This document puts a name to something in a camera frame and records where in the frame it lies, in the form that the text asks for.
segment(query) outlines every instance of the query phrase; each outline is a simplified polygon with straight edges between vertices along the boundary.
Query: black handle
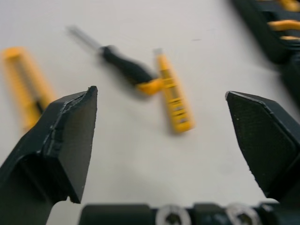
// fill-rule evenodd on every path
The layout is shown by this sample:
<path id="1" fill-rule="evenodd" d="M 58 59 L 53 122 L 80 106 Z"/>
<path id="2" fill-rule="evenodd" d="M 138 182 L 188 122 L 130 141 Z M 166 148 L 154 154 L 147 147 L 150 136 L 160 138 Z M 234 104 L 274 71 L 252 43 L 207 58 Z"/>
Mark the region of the black handle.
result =
<path id="1" fill-rule="evenodd" d="M 153 77 L 140 65 L 117 56 L 110 46 L 101 48 L 105 61 L 113 64 L 133 84 L 148 83 Z"/>

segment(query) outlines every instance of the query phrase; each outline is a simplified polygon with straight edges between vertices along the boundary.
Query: white table surface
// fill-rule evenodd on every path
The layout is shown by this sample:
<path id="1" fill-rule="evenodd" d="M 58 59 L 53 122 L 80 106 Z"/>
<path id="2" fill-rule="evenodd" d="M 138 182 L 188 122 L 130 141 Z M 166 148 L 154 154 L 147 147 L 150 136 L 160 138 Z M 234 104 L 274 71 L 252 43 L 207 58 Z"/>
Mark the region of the white table surface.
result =
<path id="1" fill-rule="evenodd" d="M 161 94 L 136 98 L 115 71 L 67 34 L 65 26 L 71 24 L 104 45 L 116 45 L 154 73 L 153 49 L 162 47 L 182 82 L 196 128 L 171 135 Z M 76 225 L 87 203 L 157 207 L 266 200 L 238 147 L 225 93 L 270 98 L 297 121 L 300 116 L 276 68 L 229 1 L 2 0 L 0 28 L 0 49 L 26 47 L 57 97 L 98 87 L 82 204 L 56 204 L 48 225 Z M 2 75 L 0 112 L 1 164 L 22 135 Z"/>

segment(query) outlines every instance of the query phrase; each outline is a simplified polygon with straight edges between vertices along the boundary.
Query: metal shaft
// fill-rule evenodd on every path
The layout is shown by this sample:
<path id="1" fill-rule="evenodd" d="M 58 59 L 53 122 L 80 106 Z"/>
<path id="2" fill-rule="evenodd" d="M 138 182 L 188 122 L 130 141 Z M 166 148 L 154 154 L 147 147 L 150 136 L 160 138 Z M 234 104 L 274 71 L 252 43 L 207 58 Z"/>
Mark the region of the metal shaft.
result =
<path id="1" fill-rule="evenodd" d="M 99 44 L 97 41 L 95 41 L 90 36 L 85 34 L 78 27 L 69 26 L 69 27 L 67 27 L 67 29 L 70 31 L 70 33 L 72 33 L 73 35 L 75 35 L 76 37 L 81 39 L 83 42 L 85 42 L 89 47 L 93 48 L 95 51 L 98 51 L 99 48 L 101 47 L 101 44 Z"/>

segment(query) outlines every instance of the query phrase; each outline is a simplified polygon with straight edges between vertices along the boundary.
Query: screwdriver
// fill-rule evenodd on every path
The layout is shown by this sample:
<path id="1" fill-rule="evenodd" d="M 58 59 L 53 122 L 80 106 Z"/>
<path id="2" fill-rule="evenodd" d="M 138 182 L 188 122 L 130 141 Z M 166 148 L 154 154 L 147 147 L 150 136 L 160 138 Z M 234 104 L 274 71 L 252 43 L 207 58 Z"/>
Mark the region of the screwdriver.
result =
<path id="1" fill-rule="evenodd" d="M 102 58 L 114 65 L 139 91 L 153 95 L 161 90 L 162 80 L 153 78 L 136 62 L 126 60 L 116 55 L 112 46 L 102 46 L 76 26 L 68 27 L 70 33 L 84 41 L 89 47 L 99 52 Z"/>

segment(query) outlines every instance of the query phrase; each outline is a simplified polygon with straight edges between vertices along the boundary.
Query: yellow box cutter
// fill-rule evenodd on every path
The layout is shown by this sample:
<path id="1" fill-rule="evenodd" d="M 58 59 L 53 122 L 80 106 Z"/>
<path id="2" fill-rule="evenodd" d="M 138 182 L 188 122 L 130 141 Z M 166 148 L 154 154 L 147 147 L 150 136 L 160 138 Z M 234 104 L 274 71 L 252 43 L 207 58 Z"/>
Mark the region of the yellow box cutter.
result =
<path id="1" fill-rule="evenodd" d="M 162 90 L 166 99 L 166 106 L 172 127 L 176 133 L 190 130 L 195 125 L 194 119 L 192 118 L 191 111 L 186 103 L 175 72 L 161 50 L 157 52 L 157 62 L 160 76 L 163 80 Z"/>
<path id="2" fill-rule="evenodd" d="M 24 132 L 27 132 L 55 100 L 54 94 L 24 48 L 5 49 L 2 59 L 5 78 L 18 104 Z"/>

